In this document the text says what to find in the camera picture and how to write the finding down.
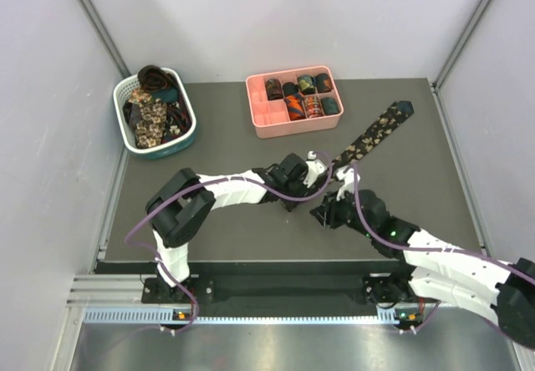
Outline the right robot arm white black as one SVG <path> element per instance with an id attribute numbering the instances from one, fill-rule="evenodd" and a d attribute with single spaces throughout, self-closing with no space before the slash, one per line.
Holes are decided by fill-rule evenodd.
<path id="1" fill-rule="evenodd" d="M 391 215 L 373 191 L 327 194 L 311 215 L 328 229 L 347 226 L 384 257 L 407 265 L 390 279 L 392 294 L 441 301 L 484 318 L 526 348 L 534 347 L 534 263 L 503 262 L 442 241 Z"/>

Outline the black gold floral tie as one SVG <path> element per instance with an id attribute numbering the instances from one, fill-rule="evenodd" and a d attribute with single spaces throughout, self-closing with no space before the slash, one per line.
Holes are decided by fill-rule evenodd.
<path id="1" fill-rule="evenodd" d="M 332 161 L 333 171 L 362 160 L 415 113 L 410 101 L 391 104 L 368 129 Z"/>

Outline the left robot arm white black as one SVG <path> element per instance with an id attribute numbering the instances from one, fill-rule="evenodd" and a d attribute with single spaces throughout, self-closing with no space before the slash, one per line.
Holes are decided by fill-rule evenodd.
<path id="1" fill-rule="evenodd" d="M 156 277 L 146 286 L 150 302 L 179 302 L 189 293 L 188 244 L 216 209 L 281 201 L 292 211 L 315 194 L 328 168 L 313 153 L 306 160 L 291 153 L 281 163 L 234 175 L 199 175 L 179 170 L 146 204 L 158 254 Z"/>

